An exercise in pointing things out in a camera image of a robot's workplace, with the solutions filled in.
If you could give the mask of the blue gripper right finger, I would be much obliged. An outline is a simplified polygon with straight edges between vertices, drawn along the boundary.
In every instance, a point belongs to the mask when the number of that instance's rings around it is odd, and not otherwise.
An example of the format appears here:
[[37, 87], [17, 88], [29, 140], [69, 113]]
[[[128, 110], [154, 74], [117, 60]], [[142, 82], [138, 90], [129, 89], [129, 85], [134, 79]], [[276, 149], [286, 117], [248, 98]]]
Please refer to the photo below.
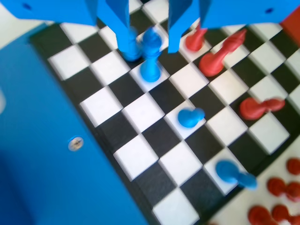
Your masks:
[[169, 53], [176, 53], [182, 34], [199, 18], [198, 0], [169, 0]]

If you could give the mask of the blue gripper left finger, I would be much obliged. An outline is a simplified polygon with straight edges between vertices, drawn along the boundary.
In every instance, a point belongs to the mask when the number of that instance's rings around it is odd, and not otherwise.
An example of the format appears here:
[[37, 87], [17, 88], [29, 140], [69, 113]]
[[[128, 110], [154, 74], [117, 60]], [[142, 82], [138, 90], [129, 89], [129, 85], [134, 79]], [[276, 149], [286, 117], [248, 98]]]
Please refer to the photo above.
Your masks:
[[99, 0], [97, 5], [98, 18], [116, 35], [118, 48], [121, 52], [129, 49], [129, 1]]

